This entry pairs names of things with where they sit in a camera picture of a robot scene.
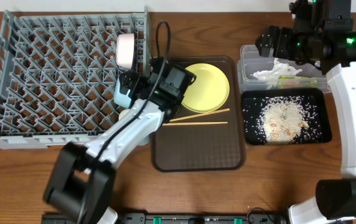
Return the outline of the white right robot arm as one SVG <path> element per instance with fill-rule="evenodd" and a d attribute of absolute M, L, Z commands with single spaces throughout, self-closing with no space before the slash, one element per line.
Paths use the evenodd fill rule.
<path fill-rule="evenodd" d="M 268 27 L 256 40 L 262 57 L 311 64 L 327 77 L 342 141 L 340 179 L 320 180 L 313 198 L 288 208 L 288 223 L 356 219 L 356 31 L 350 0 L 297 0 L 294 25 Z"/>

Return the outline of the yellow plate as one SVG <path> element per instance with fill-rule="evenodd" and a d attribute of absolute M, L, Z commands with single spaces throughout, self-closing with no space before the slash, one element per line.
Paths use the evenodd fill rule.
<path fill-rule="evenodd" d="M 230 93 L 227 76 L 216 66 L 196 63 L 185 68 L 196 76 L 184 94 L 182 105 L 196 113 L 206 113 L 224 105 Z"/>

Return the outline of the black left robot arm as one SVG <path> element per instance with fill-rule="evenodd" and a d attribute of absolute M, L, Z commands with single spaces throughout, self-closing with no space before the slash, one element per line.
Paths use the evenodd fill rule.
<path fill-rule="evenodd" d="M 110 129 L 80 146 L 61 149 L 43 200 L 75 223 L 115 223 L 110 208 L 116 171 L 141 141 L 179 111 L 184 93 L 196 81 L 192 72 L 161 58 L 150 76 L 119 74 L 115 102 L 128 112 Z"/>

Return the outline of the wooden chopstick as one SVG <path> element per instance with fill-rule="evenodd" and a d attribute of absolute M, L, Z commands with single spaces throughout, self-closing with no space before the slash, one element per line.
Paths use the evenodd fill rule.
<path fill-rule="evenodd" d="M 166 123 L 163 126 L 203 126 L 203 125 L 219 125 L 228 124 L 227 121 L 212 121 L 212 122 L 186 122 L 186 123 Z"/>
<path fill-rule="evenodd" d="M 171 119 L 170 122 L 181 121 L 181 120 L 186 120 L 186 119 L 191 119 L 191 118 L 198 118 L 198 117 L 201 117 L 201 116 L 207 116 L 207 115 L 211 115 L 211 114 L 223 113 L 223 112 L 227 112 L 227 111 L 230 111 L 230 108 L 226 108 L 226 109 L 222 109 L 222 110 L 216 110 L 216 111 L 210 111 L 210 112 L 205 112 L 205 113 L 199 113 L 199 114 L 184 116 L 184 117 L 180 117 L 180 118 L 174 118 L 174 119 Z"/>

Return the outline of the light blue bowl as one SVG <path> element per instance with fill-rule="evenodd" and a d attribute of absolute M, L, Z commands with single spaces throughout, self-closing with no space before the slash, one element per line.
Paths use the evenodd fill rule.
<path fill-rule="evenodd" d="M 131 103 L 133 102 L 131 96 L 133 93 L 133 87 L 127 87 L 123 85 L 121 78 L 116 82 L 115 95 L 113 101 L 123 108 L 130 108 Z"/>

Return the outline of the green wrapper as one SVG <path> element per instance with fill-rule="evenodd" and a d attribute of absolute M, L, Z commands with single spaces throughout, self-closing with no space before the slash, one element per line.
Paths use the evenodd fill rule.
<path fill-rule="evenodd" d="M 278 89 L 318 87 L 316 78 L 280 76 L 277 81 Z"/>

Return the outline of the white cup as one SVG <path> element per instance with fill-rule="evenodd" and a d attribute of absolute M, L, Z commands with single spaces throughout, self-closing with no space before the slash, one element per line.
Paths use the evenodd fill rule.
<path fill-rule="evenodd" d="M 118 116 L 118 120 L 121 120 L 124 116 L 126 116 L 131 110 L 130 109 L 125 109 L 123 110 L 119 116 Z"/>

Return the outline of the white tissue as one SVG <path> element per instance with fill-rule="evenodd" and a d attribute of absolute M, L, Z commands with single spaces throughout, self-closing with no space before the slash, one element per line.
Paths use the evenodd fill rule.
<path fill-rule="evenodd" d="M 258 80 L 278 80 L 281 76 L 295 77 L 302 72 L 302 69 L 295 69 L 288 63 L 279 62 L 278 59 L 274 59 L 274 66 L 271 70 L 262 70 L 251 74 Z"/>

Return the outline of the pink bowl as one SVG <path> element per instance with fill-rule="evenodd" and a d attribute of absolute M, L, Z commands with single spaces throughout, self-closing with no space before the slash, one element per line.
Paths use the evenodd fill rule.
<path fill-rule="evenodd" d="M 134 61 L 134 34 L 120 34 L 116 43 L 116 63 L 119 67 L 131 69 Z"/>

